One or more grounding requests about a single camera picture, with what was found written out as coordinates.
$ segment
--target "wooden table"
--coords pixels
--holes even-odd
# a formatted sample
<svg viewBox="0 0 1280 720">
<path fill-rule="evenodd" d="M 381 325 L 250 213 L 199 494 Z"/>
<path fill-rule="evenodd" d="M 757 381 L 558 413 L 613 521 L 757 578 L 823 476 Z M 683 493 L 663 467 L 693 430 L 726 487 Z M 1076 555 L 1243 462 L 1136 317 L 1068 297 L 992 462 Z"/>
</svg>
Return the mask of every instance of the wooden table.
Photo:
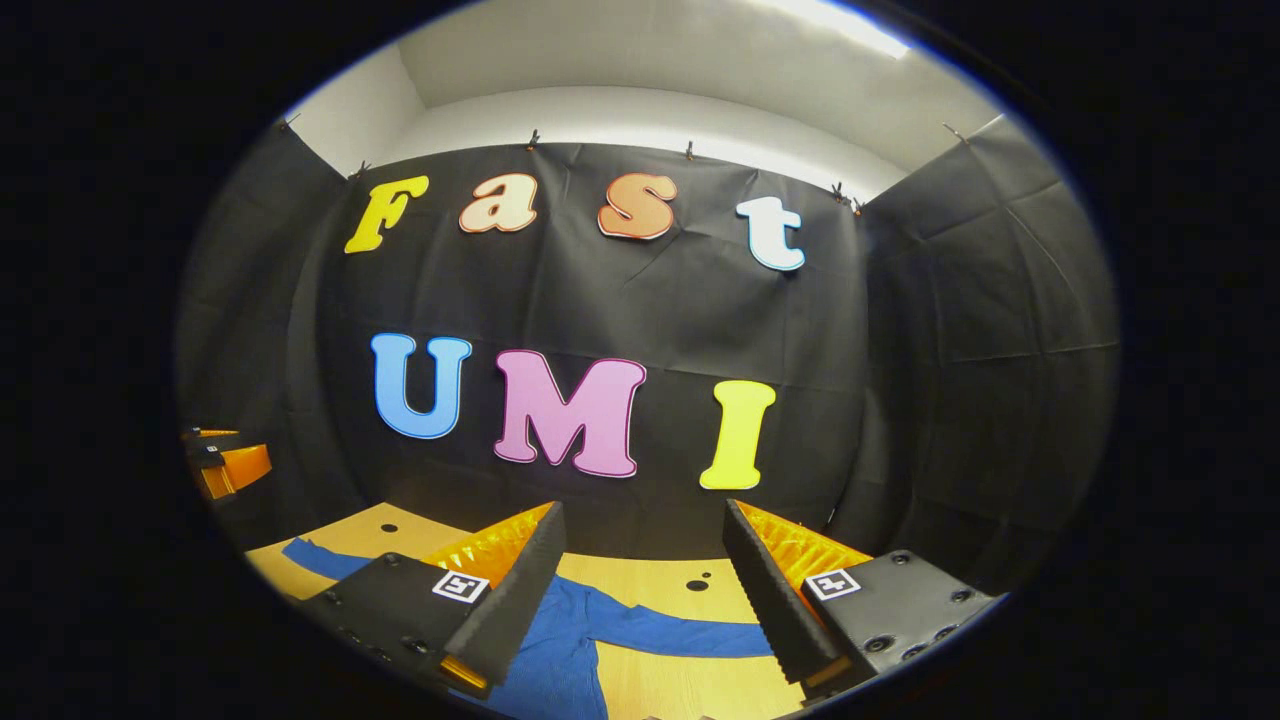
<svg viewBox="0 0 1280 720">
<path fill-rule="evenodd" d="M 394 525 L 394 532 L 383 525 Z M 381 503 L 301 536 L 334 552 L 375 557 L 401 552 L 425 557 L 467 532 Z M 282 593 L 308 598 L 334 580 L 305 570 L 280 550 L 289 541 L 250 551 L 248 561 Z M 620 560 L 564 553 L 557 573 L 599 588 L 627 606 L 690 620 L 755 623 L 733 566 L 722 560 Z M 703 578 L 703 573 L 710 573 Z M 685 587 L 703 580 L 709 587 Z M 600 688 L 616 720 L 764 720 L 800 710 L 804 693 L 787 684 L 772 656 L 746 659 L 671 657 L 596 642 Z"/>
</svg>

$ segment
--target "blue shirt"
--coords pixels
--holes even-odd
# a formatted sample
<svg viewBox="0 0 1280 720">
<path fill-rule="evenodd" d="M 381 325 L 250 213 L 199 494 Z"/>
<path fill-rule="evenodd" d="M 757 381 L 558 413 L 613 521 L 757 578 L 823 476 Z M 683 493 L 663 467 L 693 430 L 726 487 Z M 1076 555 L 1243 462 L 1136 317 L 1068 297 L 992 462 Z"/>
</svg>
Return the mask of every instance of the blue shirt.
<svg viewBox="0 0 1280 720">
<path fill-rule="evenodd" d="M 367 557 L 330 552 L 294 538 L 283 550 L 298 565 L 335 580 Z M 517 720 L 607 720 L 595 667 L 595 641 L 681 657 L 763 657 L 773 655 L 759 625 L 684 620 L 644 606 L 627 607 L 608 594 L 559 575 L 552 578 L 529 633 L 511 662 L 507 680 L 484 705 Z"/>
</svg>

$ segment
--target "foam letter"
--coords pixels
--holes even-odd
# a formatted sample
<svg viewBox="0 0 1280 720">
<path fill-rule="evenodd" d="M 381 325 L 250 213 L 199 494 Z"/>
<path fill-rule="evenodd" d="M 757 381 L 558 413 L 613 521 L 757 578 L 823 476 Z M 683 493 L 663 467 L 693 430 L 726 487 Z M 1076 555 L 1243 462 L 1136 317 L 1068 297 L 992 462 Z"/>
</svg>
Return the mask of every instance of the foam letter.
<svg viewBox="0 0 1280 720">
<path fill-rule="evenodd" d="M 596 360 L 573 397 L 564 402 L 547 359 L 531 350 L 508 350 L 498 355 L 498 369 L 507 375 L 507 407 L 502 439 L 493 451 L 512 462 L 532 462 L 538 451 L 529 443 L 532 425 L 547 460 L 559 465 L 581 432 L 582 452 L 573 466 L 591 475 L 630 478 L 636 464 L 628 455 L 631 401 L 645 379 L 643 365 L 630 360 Z"/>
<path fill-rule="evenodd" d="M 479 197 L 458 215 L 458 227 L 465 232 L 485 232 L 498 228 L 516 232 L 534 222 L 534 193 L 538 181 L 534 176 L 511 173 L 489 178 L 476 186 L 471 195 Z"/>
<path fill-rule="evenodd" d="M 787 236 L 783 227 L 799 228 L 800 215 L 782 209 L 782 201 L 777 197 L 756 197 L 740 202 L 739 215 L 746 215 L 748 245 L 751 255 L 764 265 L 774 270 L 795 270 L 804 265 L 804 250 L 787 247 Z"/>
<path fill-rule="evenodd" d="M 462 392 L 462 361 L 471 356 L 471 343 L 456 337 L 436 337 L 426 343 L 426 352 L 435 357 L 435 407 L 419 413 L 404 397 L 404 373 L 408 356 L 417 345 L 413 338 L 397 333 L 375 334 L 374 401 L 378 414 L 393 430 L 421 439 L 449 434 L 458 424 L 458 401 Z"/>
<path fill-rule="evenodd" d="M 663 202 L 676 197 L 676 183 L 666 176 L 627 173 L 609 183 L 604 197 L 609 204 L 596 213 L 596 223 L 611 237 L 653 240 L 676 219 Z"/>
<path fill-rule="evenodd" d="M 721 434 L 716 441 L 716 457 L 703 471 L 698 484 L 707 489 L 748 489 L 760 484 L 755 469 L 755 448 L 760 442 L 764 409 L 777 397 L 773 388 L 751 380 L 716 383 L 716 400 L 721 401 Z"/>
<path fill-rule="evenodd" d="M 408 197 L 404 197 L 404 193 L 422 197 L 422 193 L 426 192 L 426 176 L 417 176 L 416 178 L 384 182 L 370 190 L 365 215 L 360 218 L 356 234 L 351 236 L 343 251 L 349 255 L 378 250 L 378 246 L 383 243 L 383 236 L 378 233 L 378 229 L 394 228 L 401 215 L 404 214 L 404 206 L 408 205 Z"/>
</svg>

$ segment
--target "white ceiling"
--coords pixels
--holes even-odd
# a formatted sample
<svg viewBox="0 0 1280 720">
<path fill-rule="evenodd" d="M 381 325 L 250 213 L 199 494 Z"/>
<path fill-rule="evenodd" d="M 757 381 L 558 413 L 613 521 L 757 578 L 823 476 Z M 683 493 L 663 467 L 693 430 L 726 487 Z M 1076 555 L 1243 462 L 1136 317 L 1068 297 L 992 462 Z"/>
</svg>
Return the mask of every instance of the white ceiling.
<svg viewBox="0 0 1280 720">
<path fill-rule="evenodd" d="M 668 90 L 796 119 L 905 172 L 956 142 L 943 122 L 972 133 L 1001 113 L 919 49 L 895 60 L 753 0 L 484 0 L 398 45 L 426 108 L 535 87 Z"/>
</svg>

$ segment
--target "pink letter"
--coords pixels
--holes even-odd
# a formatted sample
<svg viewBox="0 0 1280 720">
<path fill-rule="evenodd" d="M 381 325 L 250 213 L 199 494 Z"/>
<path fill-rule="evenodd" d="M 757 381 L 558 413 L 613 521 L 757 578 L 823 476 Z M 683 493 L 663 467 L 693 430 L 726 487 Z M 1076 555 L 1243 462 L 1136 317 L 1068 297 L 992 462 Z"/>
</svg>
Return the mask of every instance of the pink letter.
<svg viewBox="0 0 1280 720">
<path fill-rule="evenodd" d="M 531 350 L 498 354 L 498 369 L 507 375 L 507 410 L 502 439 L 493 451 L 503 460 L 532 462 L 538 451 L 529 443 L 529 427 L 547 451 L 547 460 L 559 465 L 579 432 L 582 452 L 573 466 L 591 475 L 630 478 L 636 464 L 627 448 L 631 439 L 631 400 L 644 382 L 645 369 L 630 360 L 596 360 L 573 397 L 564 402 L 547 359 Z"/>
</svg>

